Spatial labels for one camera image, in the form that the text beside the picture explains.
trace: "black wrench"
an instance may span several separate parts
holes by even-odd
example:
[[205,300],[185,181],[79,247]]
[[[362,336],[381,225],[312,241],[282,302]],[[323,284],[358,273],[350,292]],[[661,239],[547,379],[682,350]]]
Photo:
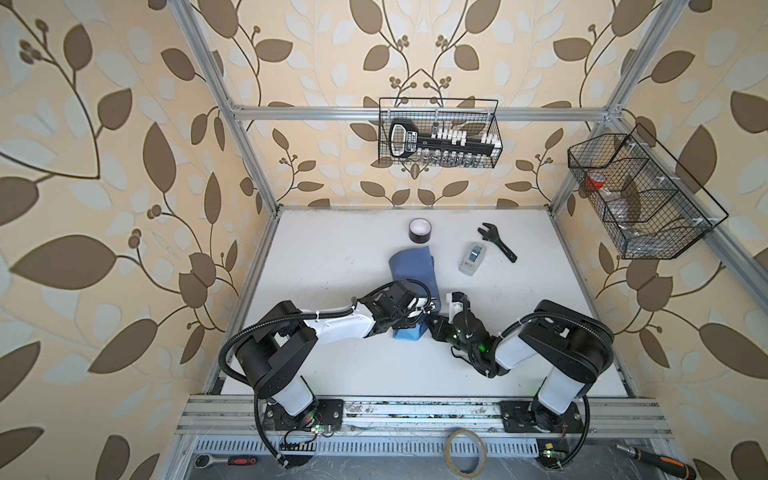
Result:
[[502,239],[498,236],[498,228],[496,228],[493,223],[483,223],[483,225],[488,228],[488,230],[478,228],[478,232],[480,232],[482,235],[482,239],[487,242],[495,243],[496,246],[502,251],[502,253],[506,255],[507,258],[509,258],[510,262],[516,262],[518,260],[518,256],[515,255],[512,250],[509,249],[509,247],[504,245],[504,242],[502,242]]

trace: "black tape roll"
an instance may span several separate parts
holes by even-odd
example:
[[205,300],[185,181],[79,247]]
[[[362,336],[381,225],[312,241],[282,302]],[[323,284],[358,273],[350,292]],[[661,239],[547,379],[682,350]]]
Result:
[[408,225],[408,238],[414,243],[427,243],[432,235],[432,224],[423,218],[414,218]]

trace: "black mounting plate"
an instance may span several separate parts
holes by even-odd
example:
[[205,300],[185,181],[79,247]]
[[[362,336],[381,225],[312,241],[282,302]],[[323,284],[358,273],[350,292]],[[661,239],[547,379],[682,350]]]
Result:
[[[498,403],[498,407],[502,412],[505,432],[541,433],[541,430],[536,429],[532,422],[525,419],[525,413],[528,411],[529,405],[531,405],[529,400],[505,400]],[[582,433],[584,431],[581,414],[579,414],[578,408],[573,402],[571,402],[568,410],[563,414],[563,422],[565,423],[565,433]],[[561,432],[552,432],[552,434],[559,436]]]
[[[344,401],[338,399],[318,399],[318,403],[316,413],[321,415],[319,424],[328,425],[333,430],[341,427],[342,417],[344,416]],[[296,428],[295,423],[295,418],[289,416],[279,403],[266,406],[266,412],[263,417],[265,429],[275,432],[287,432]]]

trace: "tape roll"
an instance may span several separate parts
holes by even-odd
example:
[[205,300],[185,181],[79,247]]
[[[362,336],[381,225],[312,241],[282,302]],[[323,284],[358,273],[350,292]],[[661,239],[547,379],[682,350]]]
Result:
[[[477,447],[478,452],[480,453],[478,466],[476,466],[475,469],[471,472],[462,472],[456,468],[456,465],[453,465],[453,461],[451,460],[451,444],[453,443],[453,439],[459,435],[466,435],[472,439],[472,442],[475,444],[475,447]],[[461,478],[479,477],[483,470],[485,470],[485,465],[488,463],[488,451],[485,449],[485,443],[480,437],[477,436],[476,433],[470,432],[467,429],[456,430],[451,434],[451,436],[448,437],[448,442],[445,444],[445,452],[443,456],[445,457],[445,464],[448,466],[448,470],[450,470],[453,475],[457,475]]]
[[432,224],[423,218],[414,218],[408,225],[408,238],[415,243],[427,243],[432,235]]

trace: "wallpaper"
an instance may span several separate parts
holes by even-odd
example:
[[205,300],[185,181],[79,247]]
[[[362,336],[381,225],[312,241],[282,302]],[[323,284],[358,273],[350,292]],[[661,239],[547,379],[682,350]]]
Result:
[[192,0],[230,96],[361,106],[365,96],[601,107],[654,0]]
[[[768,5],[737,3],[691,1],[625,114],[679,156],[730,213],[721,228],[768,266]],[[704,242],[675,260],[619,260],[580,194],[558,219],[640,395],[658,399],[700,477],[768,478],[766,312]]]
[[768,4],[691,2],[624,114],[680,158],[768,270],[767,78]]
[[0,0],[0,477],[150,478],[260,242],[162,7]]
[[540,207],[567,173],[565,151],[588,133],[583,122],[500,122],[504,150],[485,169],[379,158],[371,123],[246,126],[278,203],[310,207]]

